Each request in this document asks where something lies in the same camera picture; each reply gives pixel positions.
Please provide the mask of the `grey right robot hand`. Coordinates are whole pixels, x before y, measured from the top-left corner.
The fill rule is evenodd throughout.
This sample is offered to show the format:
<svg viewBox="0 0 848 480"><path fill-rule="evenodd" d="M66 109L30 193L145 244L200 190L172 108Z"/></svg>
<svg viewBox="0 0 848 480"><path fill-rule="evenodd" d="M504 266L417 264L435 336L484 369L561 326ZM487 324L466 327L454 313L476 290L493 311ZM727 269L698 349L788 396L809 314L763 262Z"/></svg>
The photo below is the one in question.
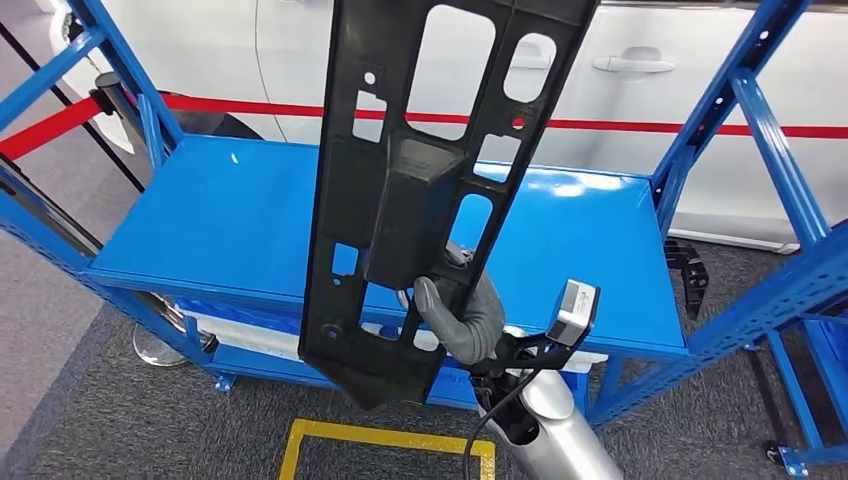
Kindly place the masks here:
<svg viewBox="0 0 848 480"><path fill-rule="evenodd" d="M412 301L423 322L458 362L473 365L493 355L506 316L486 271L481 274L462 319L447 308L439 287L427 276L415 279Z"/></svg>

